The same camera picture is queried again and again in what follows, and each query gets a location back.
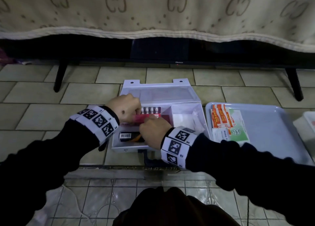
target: person's left hand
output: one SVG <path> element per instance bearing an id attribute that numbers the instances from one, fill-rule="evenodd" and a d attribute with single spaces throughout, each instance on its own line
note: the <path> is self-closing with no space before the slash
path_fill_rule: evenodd
<path id="1" fill-rule="evenodd" d="M 120 122 L 133 122 L 133 115 L 141 113 L 141 103 L 139 98 L 135 98 L 131 93 L 113 98 L 106 104 L 116 113 Z"/>

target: black tv leg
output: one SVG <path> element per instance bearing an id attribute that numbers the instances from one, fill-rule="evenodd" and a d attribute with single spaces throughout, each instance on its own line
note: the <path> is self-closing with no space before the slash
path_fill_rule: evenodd
<path id="1" fill-rule="evenodd" d="M 288 74 L 290 84 L 293 88 L 295 99 L 299 102 L 302 101 L 304 97 L 303 97 L 303 93 L 302 93 L 299 77 L 297 76 L 296 69 L 286 68 L 285 71 Z"/>
<path id="2" fill-rule="evenodd" d="M 59 61 L 59 68 L 55 80 L 55 85 L 53 87 L 53 90 L 58 93 L 62 84 L 63 77 L 65 75 L 65 70 L 67 69 L 68 61 L 67 60 L 61 60 Z"/>

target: qr-like code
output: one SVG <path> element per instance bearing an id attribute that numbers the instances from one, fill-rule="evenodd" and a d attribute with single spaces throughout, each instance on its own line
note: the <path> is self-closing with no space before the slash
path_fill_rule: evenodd
<path id="1" fill-rule="evenodd" d="M 170 163 L 172 163 L 174 165 L 177 165 L 177 157 L 172 156 L 172 155 L 170 155 L 168 153 L 166 154 L 166 156 L 167 156 L 167 161 L 168 162 L 170 162 Z"/>
<path id="2" fill-rule="evenodd" d="M 99 128 L 104 126 L 107 123 L 107 120 L 100 114 L 97 117 L 92 119 L 92 122 L 95 123 Z"/>
<path id="3" fill-rule="evenodd" d="M 194 133 L 194 130 L 191 130 L 190 128 L 184 128 L 183 131 L 189 132 L 189 133 Z"/>
<path id="4" fill-rule="evenodd" d="M 180 151 L 181 143 L 171 140 L 171 143 L 168 147 L 168 151 L 171 153 L 174 153 L 175 155 L 178 155 Z"/>
<path id="5" fill-rule="evenodd" d="M 89 109 L 83 109 L 82 111 L 78 112 L 78 114 L 82 115 L 83 113 L 86 113 L 87 111 L 89 111 Z"/>
<path id="6" fill-rule="evenodd" d="M 86 113 L 83 114 L 83 116 L 85 116 L 87 119 L 91 119 L 94 116 L 96 116 L 98 114 L 98 112 L 95 112 L 94 110 L 89 110 Z"/>
<path id="7" fill-rule="evenodd" d="M 179 131 L 179 133 L 175 136 L 175 138 L 177 138 L 181 141 L 185 141 L 189 137 L 189 135 L 190 135 L 189 133 Z"/>
<path id="8" fill-rule="evenodd" d="M 102 128 L 102 131 L 104 132 L 105 136 L 108 137 L 114 131 L 114 129 L 111 123 L 109 123 L 105 127 Z"/>

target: person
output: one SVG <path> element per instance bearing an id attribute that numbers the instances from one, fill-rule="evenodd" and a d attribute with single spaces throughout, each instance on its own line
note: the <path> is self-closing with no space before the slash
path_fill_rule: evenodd
<path id="1" fill-rule="evenodd" d="M 60 187 L 86 153 L 104 144 L 121 122 L 132 122 L 140 109 L 138 98 L 121 95 L 71 116 L 55 138 L 34 141 L 10 154 L 0 165 L 2 218 L 26 225 L 45 205 L 45 193 Z M 315 167 L 258 152 L 250 144 L 216 143 L 154 116 L 140 125 L 140 133 L 150 147 L 161 150 L 164 161 L 206 172 L 222 189 L 248 196 L 253 204 L 283 214 L 292 225 L 312 222 Z M 178 188 L 163 192 L 158 187 L 141 192 L 113 225 L 238 224 L 216 205 L 205 205 Z"/>

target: open white case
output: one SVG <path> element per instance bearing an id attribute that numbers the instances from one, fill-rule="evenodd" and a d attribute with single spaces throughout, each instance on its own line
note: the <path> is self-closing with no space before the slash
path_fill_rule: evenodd
<path id="1" fill-rule="evenodd" d="M 161 115 L 168 115 L 173 127 L 184 126 L 203 132 L 209 138 L 201 101 L 188 79 L 173 79 L 173 83 L 140 84 L 139 80 L 125 80 L 120 95 L 131 93 L 140 99 L 142 107 L 161 107 Z M 120 142 L 120 132 L 138 132 L 139 126 L 119 126 L 111 137 L 115 152 L 153 151 L 146 143 Z"/>

